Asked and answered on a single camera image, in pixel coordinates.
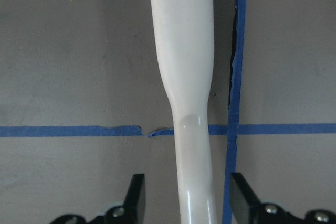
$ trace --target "gray background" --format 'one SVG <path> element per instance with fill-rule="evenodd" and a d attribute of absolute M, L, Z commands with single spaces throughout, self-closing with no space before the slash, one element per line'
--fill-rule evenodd
<path fill-rule="evenodd" d="M 336 122 L 336 0 L 247 0 L 240 124 Z M 336 212 L 333 134 L 238 137 L 237 170 L 299 217 Z"/>
<path fill-rule="evenodd" d="M 227 123 L 234 0 L 215 2 L 209 123 Z M 0 125 L 171 127 L 150 0 L 0 0 Z M 0 223 L 91 220 L 146 174 L 145 223 L 179 223 L 174 138 L 0 139 Z M 226 137 L 212 136 L 221 219 Z"/>
<path fill-rule="evenodd" d="M 240 123 L 336 122 L 335 0 L 247 0 Z M 209 122 L 227 123 L 234 0 L 214 0 Z M 150 0 L 0 0 L 0 125 L 171 127 Z M 173 137 L 2 138 L 0 222 L 88 220 L 146 173 L 145 223 L 178 223 Z M 221 219 L 226 138 L 211 137 Z M 239 136 L 237 170 L 303 217 L 336 211 L 332 134 Z"/>

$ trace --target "tapered handle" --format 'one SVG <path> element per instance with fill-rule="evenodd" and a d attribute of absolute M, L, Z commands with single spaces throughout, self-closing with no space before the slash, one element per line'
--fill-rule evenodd
<path fill-rule="evenodd" d="M 213 0 L 151 0 L 156 52 L 172 107 L 181 224 L 217 224 L 207 102 Z"/>

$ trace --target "white plastic rod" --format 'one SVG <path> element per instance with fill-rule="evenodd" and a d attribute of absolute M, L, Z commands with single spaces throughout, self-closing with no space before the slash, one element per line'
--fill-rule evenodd
<path fill-rule="evenodd" d="M 174 120 L 181 224 L 217 224 L 207 103 L 213 0 L 151 0 L 156 52 Z"/>

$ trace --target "dark gap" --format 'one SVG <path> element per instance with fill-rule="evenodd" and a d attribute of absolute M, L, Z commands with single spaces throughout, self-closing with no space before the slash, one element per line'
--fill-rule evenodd
<path fill-rule="evenodd" d="M 230 86 L 229 86 L 229 108 L 230 108 L 230 94 L 231 94 L 231 87 L 232 87 L 232 75 L 233 75 L 233 60 L 236 54 L 236 47 L 237 47 L 237 9 L 235 18 L 233 20 L 232 26 L 232 49 L 231 49 L 231 59 L 230 59 Z"/>

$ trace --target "glossy white tube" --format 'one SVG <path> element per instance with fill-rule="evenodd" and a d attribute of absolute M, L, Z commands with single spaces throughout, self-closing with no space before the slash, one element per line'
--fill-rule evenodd
<path fill-rule="evenodd" d="M 213 0 L 151 0 L 160 73 L 174 120 L 181 224 L 217 224 L 207 102 Z"/>

